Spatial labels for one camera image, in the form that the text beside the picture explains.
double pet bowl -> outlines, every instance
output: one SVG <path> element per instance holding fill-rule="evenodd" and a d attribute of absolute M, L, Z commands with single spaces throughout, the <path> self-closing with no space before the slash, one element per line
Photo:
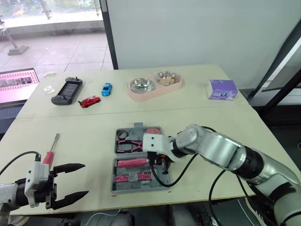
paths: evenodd
<path fill-rule="evenodd" d="M 133 100 L 144 101 L 181 88 L 182 77 L 174 72 L 159 72 L 128 83 L 128 93 Z"/>

stainless steel bowl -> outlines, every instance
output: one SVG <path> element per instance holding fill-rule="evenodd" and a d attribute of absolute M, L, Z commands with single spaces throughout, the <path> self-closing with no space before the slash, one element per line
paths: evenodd
<path fill-rule="evenodd" d="M 159 72 L 156 74 L 156 82 L 163 85 L 163 86 L 169 86 L 172 84 L 175 84 L 177 82 L 179 82 L 179 76 L 178 74 L 174 73 L 174 72 Z M 174 82 L 172 84 L 166 84 L 166 83 L 162 83 L 161 80 L 165 80 L 165 79 L 173 79 Z"/>
<path fill-rule="evenodd" d="M 134 93 L 143 94 L 155 89 L 155 83 L 152 80 L 139 78 L 131 81 L 130 89 Z"/>

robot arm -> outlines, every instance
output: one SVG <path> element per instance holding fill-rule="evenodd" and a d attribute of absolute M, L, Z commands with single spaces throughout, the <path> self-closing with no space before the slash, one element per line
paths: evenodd
<path fill-rule="evenodd" d="M 49 172 L 49 165 L 40 162 L 40 157 L 27 172 L 27 177 L 12 184 L 0 184 L 0 226 L 8 224 L 10 211 L 21 206 L 36 207 L 45 202 L 46 209 L 58 209 L 75 203 L 84 197 L 88 191 L 76 192 L 56 201 L 56 184 L 54 182 L 58 173 L 73 172 L 85 167 L 79 163 L 69 163 L 53 167 Z"/>
<path fill-rule="evenodd" d="M 143 151 L 163 154 L 181 161 L 188 154 L 199 154 L 206 161 L 247 181 L 256 194 L 263 194 L 274 204 L 279 225 L 300 225 L 301 186 L 298 177 L 285 165 L 217 132 L 190 125 L 175 138 L 145 134 Z"/>

pink pliers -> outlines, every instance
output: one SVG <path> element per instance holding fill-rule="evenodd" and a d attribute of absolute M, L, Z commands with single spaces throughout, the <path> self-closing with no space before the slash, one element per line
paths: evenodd
<path fill-rule="evenodd" d="M 117 150 L 118 153 L 132 153 L 132 152 L 142 152 L 142 141 L 140 140 L 120 140 L 118 145 L 137 145 L 137 147 L 132 148 L 131 150 Z"/>

red screwdriver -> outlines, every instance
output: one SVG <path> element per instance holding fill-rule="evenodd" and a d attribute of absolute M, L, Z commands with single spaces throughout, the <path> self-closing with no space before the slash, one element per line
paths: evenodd
<path fill-rule="evenodd" d="M 53 155 L 54 155 L 54 149 L 55 149 L 55 145 L 57 143 L 57 140 L 58 138 L 60 137 L 60 134 L 57 133 L 56 136 L 55 136 L 55 140 L 52 144 L 52 147 L 50 149 L 50 152 L 47 152 L 46 156 L 45 156 L 45 159 L 43 161 L 44 164 L 49 164 L 49 168 L 51 167 L 51 163 L 52 163 L 52 160 L 53 160 Z"/>

